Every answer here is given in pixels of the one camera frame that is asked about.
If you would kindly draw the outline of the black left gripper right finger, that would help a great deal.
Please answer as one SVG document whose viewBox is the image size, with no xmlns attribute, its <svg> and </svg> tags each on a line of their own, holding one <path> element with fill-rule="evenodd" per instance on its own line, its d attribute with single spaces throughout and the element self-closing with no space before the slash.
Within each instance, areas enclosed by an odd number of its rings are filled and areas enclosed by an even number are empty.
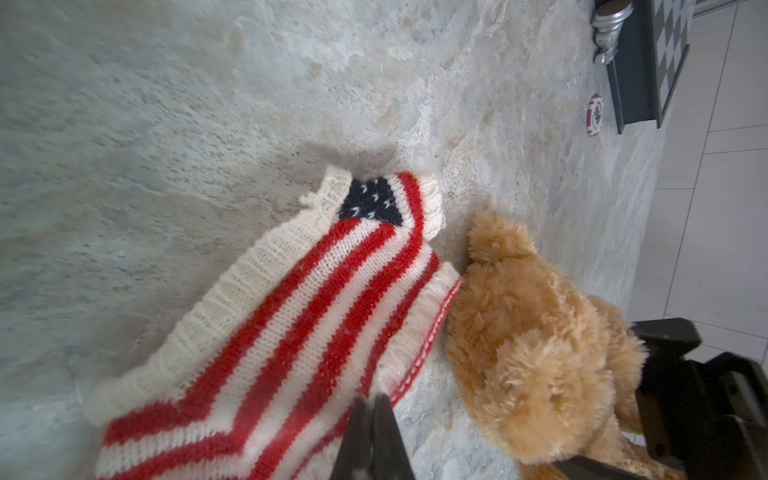
<svg viewBox="0 0 768 480">
<path fill-rule="evenodd" d="M 372 413 L 372 478 L 415 480 L 389 397 L 379 394 Z"/>
</svg>

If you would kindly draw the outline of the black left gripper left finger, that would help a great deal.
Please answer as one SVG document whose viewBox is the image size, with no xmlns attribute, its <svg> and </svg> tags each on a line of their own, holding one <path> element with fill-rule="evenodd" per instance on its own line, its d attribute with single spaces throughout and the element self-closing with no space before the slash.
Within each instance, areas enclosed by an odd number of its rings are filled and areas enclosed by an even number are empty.
<svg viewBox="0 0 768 480">
<path fill-rule="evenodd" d="M 349 416 L 330 480 L 373 478 L 373 409 L 358 396 Z"/>
</svg>

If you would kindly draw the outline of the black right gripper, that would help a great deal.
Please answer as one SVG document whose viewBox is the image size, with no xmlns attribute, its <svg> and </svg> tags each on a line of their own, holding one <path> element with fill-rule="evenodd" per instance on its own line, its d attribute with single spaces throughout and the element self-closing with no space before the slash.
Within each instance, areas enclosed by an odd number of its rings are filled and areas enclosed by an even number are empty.
<svg viewBox="0 0 768 480">
<path fill-rule="evenodd" d="M 642 321 L 650 348 L 635 398 L 650 457 L 690 479 L 767 476 L 767 379 L 754 360 L 724 352 L 686 359 L 701 344 L 684 318 Z"/>
</svg>

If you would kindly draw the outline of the red white striped knit sweater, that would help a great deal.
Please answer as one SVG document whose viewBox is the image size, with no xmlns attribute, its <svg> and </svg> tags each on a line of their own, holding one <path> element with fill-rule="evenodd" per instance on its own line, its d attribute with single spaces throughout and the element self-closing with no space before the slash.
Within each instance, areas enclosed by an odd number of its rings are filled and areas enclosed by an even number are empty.
<svg viewBox="0 0 768 480">
<path fill-rule="evenodd" d="M 461 278 L 438 180 L 329 167 L 139 366 L 87 404 L 99 479 L 321 479 L 354 401 L 408 391 Z"/>
</svg>

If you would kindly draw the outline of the tan plush teddy bear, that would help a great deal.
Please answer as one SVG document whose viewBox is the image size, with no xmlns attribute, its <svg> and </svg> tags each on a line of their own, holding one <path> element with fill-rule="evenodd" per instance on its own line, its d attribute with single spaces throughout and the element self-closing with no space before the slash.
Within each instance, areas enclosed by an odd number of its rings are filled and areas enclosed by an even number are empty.
<svg viewBox="0 0 768 480">
<path fill-rule="evenodd" d="M 523 479 L 559 479 L 582 455 L 644 479 L 678 479 L 630 436 L 648 352 L 621 310 L 583 293 L 538 252 L 527 228 L 478 214 L 449 311 L 446 354 L 480 435 Z"/>
</svg>

